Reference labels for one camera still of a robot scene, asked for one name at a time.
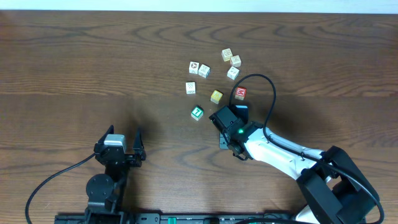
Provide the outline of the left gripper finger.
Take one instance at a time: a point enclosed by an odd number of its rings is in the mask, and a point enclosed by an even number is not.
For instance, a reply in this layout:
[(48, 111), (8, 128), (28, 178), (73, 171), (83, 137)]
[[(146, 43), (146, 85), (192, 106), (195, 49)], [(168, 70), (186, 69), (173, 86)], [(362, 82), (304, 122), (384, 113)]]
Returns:
[(108, 130), (103, 134), (103, 136), (98, 140), (98, 144), (103, 144), (107, 135), (114, 134), (114, 126), (111, 125)]
[(144, 152), (144, 145), (142, 142), (141, 130), (138, 129), (136, 132), (136, 136), (134, 139), (133, 150), (135, 153), (143, 153)]

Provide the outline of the red letter M block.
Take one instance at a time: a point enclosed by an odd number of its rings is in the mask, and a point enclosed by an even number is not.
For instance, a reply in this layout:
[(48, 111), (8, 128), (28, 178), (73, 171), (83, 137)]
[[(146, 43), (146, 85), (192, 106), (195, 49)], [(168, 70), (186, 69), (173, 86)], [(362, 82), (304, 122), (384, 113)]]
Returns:
[(246, 93), (247, 93), (247, 89), (239, 86), (235, 90), (234, 97), (237, 100), (244, 100), (246, 97)]

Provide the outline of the yellow top wooden block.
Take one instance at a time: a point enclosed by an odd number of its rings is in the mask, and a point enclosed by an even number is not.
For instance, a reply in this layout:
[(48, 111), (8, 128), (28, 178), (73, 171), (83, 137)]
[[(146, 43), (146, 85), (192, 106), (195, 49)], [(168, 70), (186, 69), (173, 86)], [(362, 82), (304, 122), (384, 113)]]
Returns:
[(222, 92), (220, 92), (218, 90), (214, 90), (214, 92), (211, 95), (210, 101), (215, 104), (218, 104), (220, 102), (220, 100), (222, 99), (222, 97), (223, 97)]

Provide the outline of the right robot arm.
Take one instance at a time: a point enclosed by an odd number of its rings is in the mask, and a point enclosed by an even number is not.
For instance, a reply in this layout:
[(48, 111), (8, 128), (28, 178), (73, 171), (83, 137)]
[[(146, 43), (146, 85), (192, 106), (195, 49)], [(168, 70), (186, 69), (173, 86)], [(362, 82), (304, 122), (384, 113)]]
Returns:
[(373, 208), (379, 210), (377, 222), (384, 220), (377, 192), (341, 148), (304, 147), (240, 118), (213, 123), (233, 156), (264, 162), (296, 181), (307, 205), (293, 223), (362, 223)]

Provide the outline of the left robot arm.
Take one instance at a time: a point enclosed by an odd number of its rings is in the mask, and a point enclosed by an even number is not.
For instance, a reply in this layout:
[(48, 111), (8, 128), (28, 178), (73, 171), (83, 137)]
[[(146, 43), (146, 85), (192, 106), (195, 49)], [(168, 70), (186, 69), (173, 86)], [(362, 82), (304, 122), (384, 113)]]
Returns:
[(132, 154), (126, 152), (126, 138), (115, 134), (114, 126), (110, 126), (95, 144), (95, 159), (105, 166), (105, 172), (94, 175), (86, 185), (85, 223), (130, 223), (134, 220), (128, 212), (122, 211), (122, 203), (130, 169), (140, 167), (146, 159), (140, 131), (136, 132), (132, 149)]

